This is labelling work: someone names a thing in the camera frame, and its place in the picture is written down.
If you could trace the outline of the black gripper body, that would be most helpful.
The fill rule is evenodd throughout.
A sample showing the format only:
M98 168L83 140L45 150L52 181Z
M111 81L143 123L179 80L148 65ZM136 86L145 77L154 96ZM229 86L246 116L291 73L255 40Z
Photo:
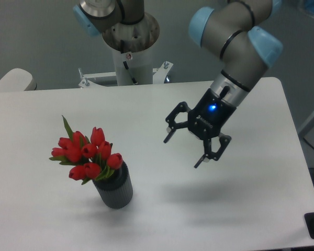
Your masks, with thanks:
M215 138L235 110L235 106L207 89L197 105L188 112L188 130L201 140Z

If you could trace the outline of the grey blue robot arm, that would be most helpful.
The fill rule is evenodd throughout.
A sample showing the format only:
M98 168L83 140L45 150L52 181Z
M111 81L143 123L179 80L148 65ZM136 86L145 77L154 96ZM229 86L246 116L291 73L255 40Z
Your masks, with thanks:
M224 68L198 104L179 103L166 117L168 135L181 128L202 140L201 161L217 161L231 141L221 132L236 108L279 58L283 45L260 28L276 13L281 1L228 1L215 11L199 9L188 33L201 48L219 58ZM90 35L101 35L112 49L117 83L143 85L155 82L150 48L160 27L145 12L143 1L80 1L73 8L81 27Z

